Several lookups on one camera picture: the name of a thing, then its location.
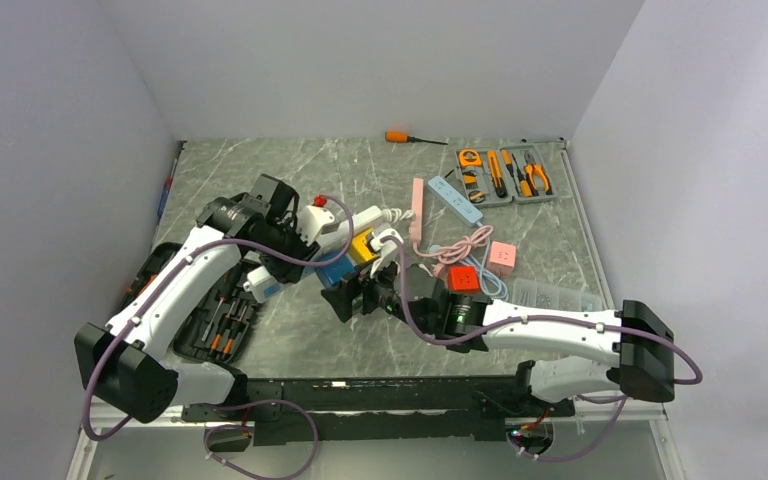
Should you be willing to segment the clear screw box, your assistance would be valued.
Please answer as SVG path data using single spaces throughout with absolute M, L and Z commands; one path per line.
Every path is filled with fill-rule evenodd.
M 513 281 L 508 301 L 525 307 L 572 312 L 607 309 L 599 295 L 522 278 Z

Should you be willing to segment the white power strip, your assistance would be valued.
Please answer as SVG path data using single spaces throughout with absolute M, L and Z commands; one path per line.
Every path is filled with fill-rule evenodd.
M 310 245 L 315 247 L 311 261 L 326 261 L 324 260 L 326 255 L 337 255 L 347 242 L 350 242 L 357 233 L 367 228 L 374 229 L 382 224 L 389 224 L 393 227 L 397 222 L 411 220 L 412 217 L 413 211 L 411 209 L 368 207 L 352 215 L 355 231 L 353 235 L 349 235 L 348 221 L 342 220 L 337 230 L 320 236 L 315 243 Z M 260 267 L 255 268 L 245 276 L 243 289 L 252 294 L 258 302 L 264 303 L 267 299 L 277 295 L 283 289 L 283 285 L 289 284 L 290 281 L 279 281 L 276 274 L 268 271 L 266 261 L 262 260 L 261 263 Z

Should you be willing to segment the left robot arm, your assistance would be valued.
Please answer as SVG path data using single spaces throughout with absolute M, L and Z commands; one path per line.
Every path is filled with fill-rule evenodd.
M 209 290 L 251 250 L 278 283 L 296 283 L 338 226 L 324 200 L 302 205 L 285 182 L 261 175 L 248 192 L 208 203 L 173 258 L 104 326 L 88 323 L 74 343 L 89 399 L 99 398 L 142 423 L 168 407 L 208 404 L 224 420 L 247 406 L 247 377 L 171 350 L 175 336 Z

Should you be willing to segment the light blue power strip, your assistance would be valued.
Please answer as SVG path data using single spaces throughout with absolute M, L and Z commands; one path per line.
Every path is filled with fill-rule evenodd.
M 465 225 L 470 227 L 482 225 L 482 212 L 474 207 L 446 179 L 441 176 L 434 176 L 427 182 L 427 187 Z

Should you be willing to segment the black tool case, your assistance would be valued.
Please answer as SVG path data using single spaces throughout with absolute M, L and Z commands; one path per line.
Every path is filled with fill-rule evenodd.
M 175 242 L 156 246 L 124 292 L 118 307 L 123 309 L 133 303 L 181 247 Z M 172 352 L 193 361 L 223 362 L 239 357 L 240 340 L 235 339 L 226 351 L 226 335 L 234 321 L 240 317 L 249 321 L 257 311 L 256 302 L 242 290 L 242 276 L 257 266 L 256 262 L 244 258 L 211 286 L 178 328 L 171 344 Z

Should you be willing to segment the blue cube adapter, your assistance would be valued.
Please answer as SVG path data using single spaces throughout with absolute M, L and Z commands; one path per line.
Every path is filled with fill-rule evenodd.
M 327 266 L 314 269 L 314 273 L 324 288 L 333 287 L 345 274 L 354 270 L 354 263 L 348 254 L 340 257 L 337 257 L 336 254 L 329 254 L 324 257 L 324 260 L 332 258 L 336 258 L 336 261 Z

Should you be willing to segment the red cube adapter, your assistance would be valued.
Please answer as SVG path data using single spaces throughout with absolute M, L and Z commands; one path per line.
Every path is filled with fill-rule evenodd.
M 469 265 L 451 266 L 446 274 L 446 284 L 449 291 L 458 294 L 477 294 L 481 285 L 476 269 Z

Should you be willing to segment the grey tool tray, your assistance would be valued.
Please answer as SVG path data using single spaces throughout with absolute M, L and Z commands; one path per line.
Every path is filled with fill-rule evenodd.
M 546 162 L 533 143 L 456 151 L 455 176 L 479 209 L 535 204 L 558 197 Z

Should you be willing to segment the pink cube socket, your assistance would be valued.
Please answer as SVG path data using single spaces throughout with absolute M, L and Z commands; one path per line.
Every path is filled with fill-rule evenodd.
M 517 247 L 500 241 L 493 241 L 485 260 L 486 268 L 498 277 L 509 276 L 516 266 Z

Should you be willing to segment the pink power strip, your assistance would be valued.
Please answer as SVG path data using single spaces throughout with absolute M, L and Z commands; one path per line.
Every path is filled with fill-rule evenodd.
M 422 238 L 424 187 L 425 182 L 422 178 L 413 179 L 411 190 L 413 217 L 409 226 L 409 238 L 412 244 L 419 244 Z

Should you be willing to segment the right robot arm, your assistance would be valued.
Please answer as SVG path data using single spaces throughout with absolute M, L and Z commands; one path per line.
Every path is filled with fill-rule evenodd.
M 510 392 L 513 406 L 524 415 L 607 390 L 652 403 L 675 398 L 674 335 L 639 301 L 592 312 L 526 307 L 484 294 L 455 293 L 417 264 L 406 269 L 391 264 L 377 274 L 356 267 L 321 295 L 342 322 L 382 310 L 420 340 L 451 351 L 556 354 L 554 360 L 519 367 Z

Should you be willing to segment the yellow cube adapter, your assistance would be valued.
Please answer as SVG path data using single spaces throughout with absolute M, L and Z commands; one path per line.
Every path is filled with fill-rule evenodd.
M 373 232 L 373 228 L 367 228 L 352 238 L 347 255 L 354 265 L 365 265 L 378 258 L 378 253 L 371 246 Z

